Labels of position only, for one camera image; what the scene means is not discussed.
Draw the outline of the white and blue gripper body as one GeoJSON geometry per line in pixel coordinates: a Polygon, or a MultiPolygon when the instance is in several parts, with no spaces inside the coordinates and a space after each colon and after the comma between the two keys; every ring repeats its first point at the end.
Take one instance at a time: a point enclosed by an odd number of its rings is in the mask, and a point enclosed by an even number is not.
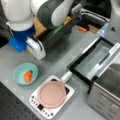
{"type": "Polygon", "coordinates": [[[46,56],[43,44],[34,36],[34,28],[23,31],[12,30],[11,33],[13,37],[10,39],[9,45],[18,52],[28,50],[38,60],[46,56]]]}

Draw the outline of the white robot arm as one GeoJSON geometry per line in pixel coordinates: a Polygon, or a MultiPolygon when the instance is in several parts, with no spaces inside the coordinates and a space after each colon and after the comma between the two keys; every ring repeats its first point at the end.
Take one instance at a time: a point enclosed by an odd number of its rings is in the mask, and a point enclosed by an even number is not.
{"type": "Polygon", "coordinates": [[[35,37],[34,18],[47,29],[61,26],[70,12],[77,13],[76,0],[0,0],[9,45],[18,52],[28,50],[36,59],[46,56],[43,44],[35,37]]]}

